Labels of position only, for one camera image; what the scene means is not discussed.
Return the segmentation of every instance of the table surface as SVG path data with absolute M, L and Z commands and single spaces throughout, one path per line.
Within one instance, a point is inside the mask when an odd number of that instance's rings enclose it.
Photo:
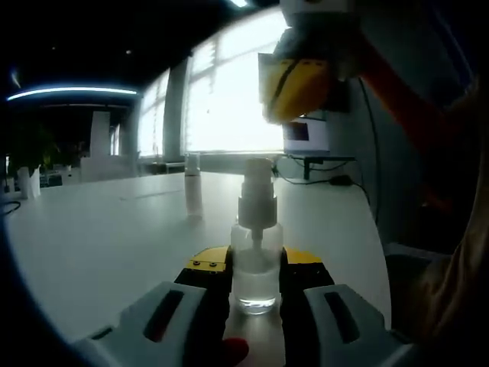
M 228 245 L 242 181 L 202 173 L 197 222 L 186 214 L 182 174 L 42 189 L 7 218 L 12 251 L 34 299 L 72 342 L 172 281 L 197 252 Z M 284 245 L 319 256 L 335 283 L 373 304 L 390 328 L 384 253 L 361 189 L 274 186 Z

